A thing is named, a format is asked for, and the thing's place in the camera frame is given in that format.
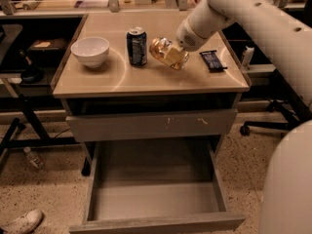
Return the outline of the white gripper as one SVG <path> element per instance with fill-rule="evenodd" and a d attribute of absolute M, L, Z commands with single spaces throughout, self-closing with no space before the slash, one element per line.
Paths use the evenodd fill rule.
<path fill-rule="evenodd" d="M 177 28 L 176 40 L 188 52 L 199 50 L 209 38 L 207 24 L 202 17 L 187 17 Z M 184 57 L 182 48 L 171 47 L 166 54 L 167 62 L 178 62 Z"/>

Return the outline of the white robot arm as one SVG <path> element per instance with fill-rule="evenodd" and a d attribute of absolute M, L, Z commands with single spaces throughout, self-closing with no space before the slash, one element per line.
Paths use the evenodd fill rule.
<path fill-rule="evenodd" d="M 218 30 L 238 22 L 306 106 L 312 102 L 312 29 L 267 0 L 201 0 L 176 40 L 196 51 Z M 264 181 L 259 234 L 312 234 L 312 122 L 278 144 Z"/>

